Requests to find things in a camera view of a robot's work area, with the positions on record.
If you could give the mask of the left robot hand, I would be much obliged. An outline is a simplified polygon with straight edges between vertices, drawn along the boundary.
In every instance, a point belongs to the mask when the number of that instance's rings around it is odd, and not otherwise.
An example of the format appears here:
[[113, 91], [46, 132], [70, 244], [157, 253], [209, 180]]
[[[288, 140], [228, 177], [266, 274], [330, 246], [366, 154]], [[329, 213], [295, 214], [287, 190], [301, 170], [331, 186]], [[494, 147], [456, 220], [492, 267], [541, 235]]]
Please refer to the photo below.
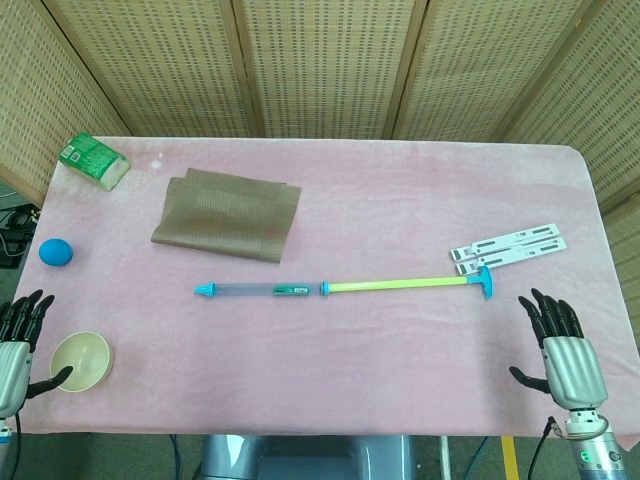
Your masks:
[[1, 304], [1, 420], [13, 417], [27, 399], [61, 386], [73, 372], [71, 365], [55, 371], [48, 380], [31, 382], [33, 355], [44, 318], [55, 296], [36, 290]]

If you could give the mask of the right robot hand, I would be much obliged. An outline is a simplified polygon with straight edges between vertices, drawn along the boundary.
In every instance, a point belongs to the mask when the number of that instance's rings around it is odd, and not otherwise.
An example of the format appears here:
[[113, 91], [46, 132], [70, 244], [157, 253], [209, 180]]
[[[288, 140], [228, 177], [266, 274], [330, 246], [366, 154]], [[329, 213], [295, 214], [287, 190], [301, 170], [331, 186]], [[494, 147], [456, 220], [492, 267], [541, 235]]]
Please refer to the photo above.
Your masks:
[[536, 288], [531, 295], [518, 301], [531, 322], [545, 376], [529, 376], [516, 366], [509, 368], [511, 376], [526, 388], [550, 395], [567, 411], [601, 407], [608, 399], [604, 375], [575, 310]]

